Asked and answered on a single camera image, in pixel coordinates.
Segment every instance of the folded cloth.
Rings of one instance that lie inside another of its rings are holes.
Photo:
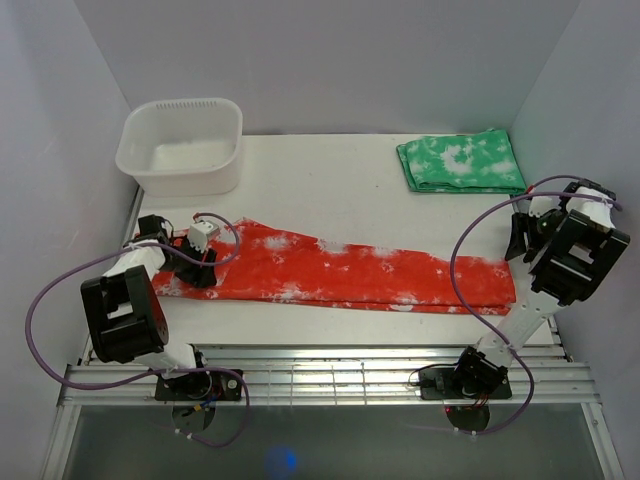
[[[321,240],[252,220],[237,222],[238,256],[216,267],[218,285],[197,289],[170,272],[153,279],[158,295],[210,300],[259,300],[401,312],[466,313],[449,279],[449,262],[410,250]],[[233,250],[227,227],[209,245],[224,259]],[[515,302],[504,261],[458,257],[458,283],[484,314],[505,314]]]
[[[504,130],[422,137],[396,150],[414,192],[518,194],[526,188]]]

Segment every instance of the black bracket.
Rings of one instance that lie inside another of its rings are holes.
[[[445,407],[444,411],[451,425],[468,431],[481,432],[485,430],[491,419],[491,412],[486,405],[480,407],[449,405]]]
[[[232,369],[241,377],[244,372]],[[165,380],[158,377],[154,398],[159,402],[205,401],[210,392],[217,392],[216,402],[237,402],[242,398],[242,386],[233,376],[221,372],[200,372]]]
[[[203,255],[189,244],[189,240],[186,237],[182,238],[182,243],[178,249],[194,260],[207,263],[215,262],[218,256],[218,253],[212,248],[207,249]],[[172,267],[176,277],[196,288],[214,287],[218,284],[214,267],[201,267],[178,257],[174,259]]]
[[[531,263],[538,252],[551,240],[565,216],[566,213],[557,208],[549,210],[540,218],[532,217],[527,213],[514,213],[511,216],[511,238],[504,256],[505,260],[509,261],[524,255],[522,261]]]
[[[175,406],[171,411],[173,425],[191,433],[202,432],[211,425],[216,415],[214,406],[195,411],[193,407]]]
[[[420,398],[422,400],[475,400],[477,395],[464,396],[459,385],[453,380],[455,367],[426,368],[418,373],[420,384]],[[489,394],[489,400],[506,400],[513,396],[511,385],[507,379],[501,383],[493,393]]]
[[[171,239],[169,238],[169,233],[163,226],[163,223],[166,221],[167,220],[165,218],[158,215],[146,215],[144,217],[140,217],[138,219],[138,229],[140,230],[140,233],[131,242],[141,243],[145,240],[157,240],[163,245],[170,245]],[[164,249],[162,250],[162,254],[164,255],[165,264],[169,263],[171,260],[171,254]]]

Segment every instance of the glass panel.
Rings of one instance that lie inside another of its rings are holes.
[[[491,406],[491,425],[514,406]],[[203,436],[233,433],[242,408],[218,408]],[[533,405],[486,437],[449,426],[441,406],[256,407],[230,447],[175,435],[171,407],[83,407],[65,478],[603,478],[580,405]]]

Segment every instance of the folded green towel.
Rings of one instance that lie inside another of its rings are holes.
[[[504,130],[422,137],[396,150],[414,192],[517,194],[526,188]]]

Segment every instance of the wire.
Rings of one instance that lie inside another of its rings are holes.
[[[539,185],[539,184],[545,183],[545,182],[547,182],[547,181],[549,181],[549,180],[551,180],[553,178],[554,177],[545,178],[545,179],[539,181],[537,184]],[[535,380],[533,378],[533,373],[531,372],[531,369],[529,369],[529,367],[524,362],[522,357],[520,355],[518,355],[518,352],[511,346],[511,342],[506,337],[506,335],[504,333],[502,333],[497,327],[494,327],[488,320],[486,320],[476,310],[474,310],[474,308],[471,305],[469,305],[469,302],[467,302],[467,300],[462,295],[462,291],[460,290],[460,287],[458,286],[458,281],[456,280],[456,259],[458,257],[458,252],[460,251],[460,247],[462,246],[462,243],[465,241],[467,236],[469,236],[469,233],[471,233],[471,231],[476,226],[478,226],[478,224],[482,220],[484,220],[485,218],[487,218],[489,215],[491,215],[492,213],[496,212],[497,210],[500,210],[501,208],[506,207],[507,205],[511,205],[511,204],[519,202],[521,200],[528,200],[528,199],[535,198],[535,197],[585,198],[587,200],[610,203],[613,206],[615,206],[616,209],[622,210],[622,205],[620,205],[615,200],[612,200],[612,199],[609,199],[609,198],[602,198],[602,197],[596,197],[594,195],[586,195],[586,194],[582,194],[582,193],[570,193],[570,192],[532,192],[532,193],[525,193],[523,195],[518,195],[518,196],[515,196],[515,197],[511,197],[510,199],[505,200],[504,202],[500,202],[497,205],[494,205],[489,210],[487,210],[486,212],[481,214],[474,221],[472,221],[471,224],[465,229],[465,231],[462,232],[462,235],[460,235],[460,238],[458,238],[458,241],[456,242],[455,246],[453,247],[453,252],[451,253],[451,259],[449,261],[450,262],[449,263],[449,276],[451,278],[451,284],[453,286],[453,291],[455,292],[456,296],[460,300],[460,303],[462,303],[462,305],[469,311],[469,313],[471,313],[471,315],[476,317],[484,326],[486,326],[489,330],[491,330],[493,333],[495,333],[505,343],[505,345],[509,349],[509,352],[513,356],[514,360],[516,360],[520,364],[520,366],[522,366],[522,369],[525,371],[525,373],[527,375],[527,378],[529,380],[529,392],[527,393],[527,397],[525,398],[525,400],[522,403],[522,405],[520,405],[520,407],[513,413],[513,415],[511,415],[504,422],[502,422],[502,423],[500,423],[500,424],[498,424],[498,425],[496,425],[494,427],[487,428],[486,430],[482,430],[482,431],[471,431],[471,430],[455,429],[455,431],[460,431],[460,432],[465,433],[467,435],[488,435],[488,434],[491,434],[491,433],[499,432],[500,430],[508,427],[514,421],[516,421],[520,417],[520,415],[522,415],[524,413],[524,411],[527,409],[527,407],[531,403],[531,400],[533,399],[533,394],[534,394],[534,391],[535,391]],[[421,429],[421,430],[450,431],[448,429],[444,429],[444,428],[441,428],[441,427],[418,426],[418,425],[408,425],[408,426],[411,427],[411,428],[417,428],[417,429]]]
[[[191,407],[189,410],[187,410],[185,413],[183,413],[182,416],[183,417],[188,417],[189,415],[191,415],[191,414],[193,414],[195,412],[199,412],[203,408],[208,408],[209,405],[211,405],[212,403],[215,403],[217,400],[218,400],[218,395],[211,395],[211,397],[206,399],[204,402],[200,402],[199,404]]]
[[[413,372],[411,372],[409,374],[409,385],[411,385],[412,387],[419,387],[420,386],[420,383],[411,382],[411,377],[413,377],[416,373],[420,373],[422,370],[426,370],[428,368],[435,368],[435,367],[455,367],[456,365],[458,365],[458,362],[456,362],[456,363],[432,363],[431,365],[427,365],[426,367],[416,368]]]
[[[470,405],[467,408],[482,408],[487,404],[488,401],[489,395],[487,393],[481,393],[480,395],[478,395],[478,398],[476,398],[476,401],[473,402],[473,405]]]
[[[187,395],[187,397],[189,397],[191,400],[200,400],[201,398],[206,397],[207,395],[209,395],[209,393],[211,392],[211,390],[213,389],[213,378],[211,377],[211,375],[207,375],[207,377],[209,377],[209,386],[207,387],[207,391],[204,392],[202,395],[200,395],[199,397],[193,397],[191,395]]]
[[[211,217],[215,217],[219,220],[221,220],[223,223],[225,223],[227,225],[227,227],[229,227],[229,229],[231,230],[231,232],[233,233],[233,236],[235,237],[235,248],[233,249],[233,251],[231,252],[231,254],[229,256],[227,256],[226,258],[224,258],[223,260],[220,260],[218,262],[201,262],[198,260],[194,260],[191,257],[185,255],[184,253],[180,252],[179,250],[176,250],[175,248],[169,246],[169,245],[164,245],[162,243],[157,243],[157,242],[140,242],[140,243],[136,243],[134,245],[130,245],[128,247],[125,247],[121,250],[118,250],[117,252],[114,253],[110,253],[107,255],[103,255],[102,257],[96,258],[95,260],[91,260],[89,262],[83,263],[82,265],[79,265],[75,268],[72,268],[71,270],[69,270],[66,273],[63,273],[62,275],[59,275],[58,277],[54,278],[51,282],[49,282],[47,285],[44,286],[44,288],[42,290],[40,290],[40,292],[38,292],[38,294],[35,296],[35,298],[32,300],[31,305],[29,305],[29,309],[27,310],[27,315],[25,318],[25,322],[24,322],[24,330],[25,330],[25,337],[27,340],[27,347],[29,347],[29,351],[31,352],[31,355],[33,355],[33,358],[35,359],[36,363],[40,366],[40,368],[42,370],[44,370],[44,372],[49,375],[52,379],[54,379],[56,382],[60,383],[61,385],[68,387],[68,388],[75,388],[76,390],[107,390],[109,388],[116,388],[116,387],[120,387],[122,385],[127,385],[131,382],[135,382],[136,380],[140,380],[142,378],[151,376],[151,375],[160,375],[163,373],[166,373],[167,370],[166,369],[155,369],[155,370],[148,370],[146,372],[143,373],[139,373],[137,375],[134,375],[132,377],[129,378],[124,378],[122,380],[118,380],[116,382],[111,382],[111,383],[98,383],[98,384],[90,384],[90,383],[77,383],[77,382],[72,382],[71,380],[68,380],[66,378],[64,378],[63,376],[59,375],[57,372],[55,372],[53,370],[53,368],[51,368],[51,366],[46,362],[46,360],[42,357],[42,355],[40,354],[40,352],[38,351],[38,348],[36,347],[35,341],[33,339],[33,331],[32,331],[32,324],[33,324],[33,315],[35,313],[36,307],[38,306],[38,304],[40,303],[40,301],[44,298],[44,296],[56,285],[58,285],[60,282],[62,282],[63,280],[66,280],[67,278],[75,275],[76,273],[82,272],[83,270],[86,270],[87,268],[91,268],[95,265],[98,265],[99,263],[105,262],[107,260],[110,260],[112,258],[115,257],[119,257],[125,253],[128,253],[136,248],[141,248],[141,247],[155,247],[155,248],[161,248],[165,251],[171,252],[174,255],[177,255],[180,258],[183,258],[184,260],[193,263],[194,265],[199,265],[201,267],[216,267],[216,266],[220,266],[220,265],[225,265],[229,262],[231,262],[236,255],[238,255],[238,252],[240,251],[240,236],[238,235],[238,232],[236,230],[236,228],[233,226],[233,224],[231,222],[229,222],[226,218],[215,214],[215,213],[200,213],[198,214],[200,216],[211,216]],[[243,416],[242,419],[242,423],[240,425],[240,427],[238,428],[238,430],[236,431],[236,433],[234,435],[232,435],[228,440],[219,443],[219,444],[214,444],[209,442],[209,446],[211,447],[225,447],[231,443],[233,443],[244,431],[247,422],[249,420],[249,409],[250,409],[250,399],[249,399],[249,388],[247,387],[246,382],[244,381],[244,379],[238,375],[236,372],[234,372],[233,370],[229,370],[227,368],[218,368],[218,367],[199,367],[199,368],[176,368],[174,370],[172,370],[173,373],[199,373],[199,372],[216,372],[216,373],[223,373],[225,375],[231,375],[232,377],[234,377],[241,385],[242,390],[244,391],[245,394],[245,404],[246,404],[246,409],[245,409],[245,414]]]
[[[176,233],[176,229],[173,226],[173,223],[171,223],[171,220],[169,220],[168,218],[162,217],[162,221],[171,225],[171,235],[169,235],[169,244],[173,244],[173,234]]]

